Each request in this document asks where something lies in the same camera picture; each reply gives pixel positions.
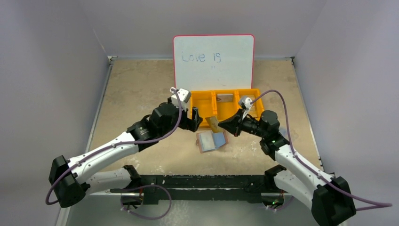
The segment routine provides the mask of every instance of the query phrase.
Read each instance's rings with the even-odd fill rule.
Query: yellow plastic bin
[[[204,118],[199,127],[209,128],[205,118],[216,116],[219,121],[228,119],[239,110],[238,101],[242,96],[250,96],[253,99],[260,95],[260,91],[259,89],[230,89],[192,91],[191,94],[190,109],[197,107],[200,117]],[[255,102],[255,111],[249,114],[259,119],[263,111],[264,107],[260,99]]]

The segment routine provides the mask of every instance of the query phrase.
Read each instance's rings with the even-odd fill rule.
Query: whiteboard
[[[175,36],[176,88],[251,89],[254,42],[252,34]]]

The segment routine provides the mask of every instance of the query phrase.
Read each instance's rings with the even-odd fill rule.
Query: white wall
[[[171,57],[177,34],[253,33],[258,57],[292,57],[326,0],[80,0],[108,55]]]
[[[399,1],[328,0],[296,55],[326,170],[394,205],[358,212],[353,225],[399,225],[398,37]]]
[[[52,160],[84,152],[107,57],[77,0],[0,1],[1,225],[54,225]]]

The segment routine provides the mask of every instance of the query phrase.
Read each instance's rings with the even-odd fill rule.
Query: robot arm
[[[291,147],[279,132],[280,123],[275,112],[264,111],[259,121],[248,115],[246,109],[250,108],[249,102],[244,98],[240,100],[239,105],[243,109],[220,122],[219,127],[235,137],[241,131],[261,137],[259,143],[263,152],[279,164],[265,172],[265,185],[284,190],[304,203],[319,225],[336,226],[355,215],[353,199],[331,188],[321,177],[351,193],[346,180],[331,177]]]
[[[192,109],[191,119],[188,118],[187,103],[191,93],[185,89],[179,89],[176,90],[176,94],[155,108],[151,115],[146,115],[110,142],[70,159],[65,159],[62,155],[55,158],[49,176],[52,186],[63,173],[69,171],[54,186],[60,206],[69,207],[82,200],[87,194],[111,188],[125,188],[135,183],[137,180],[135,176],[138,174],[130,166],[124,166],[116,171],[98,171],[121,158],[136,154],[158,143],[176,126],[195,132],[203,119],[195,107]]]

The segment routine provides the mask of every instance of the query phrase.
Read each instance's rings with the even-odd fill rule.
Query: beige table surface
[[[288,60],[255,61],[253,84],[261,92],[280,91],[286,100],[290,131],[295,148],[320,168],[319,157],[303,105],[294,69]],[[117,60],[114,63],[97,124],[91,150],[114,139],[143,116],[166,102],[174,86],[172,60]],[[265,109],[273,110],[285,128],[284,110],[277,94],[262,98]],[[102,171],[133,165],[139,174],[242,175],[263,174],[276,163],[265,155],[259,137],[242,133],[228,136],[229,144],[220,150],[200,153],[196,135],[178,129],[158,144],[123,158]]]

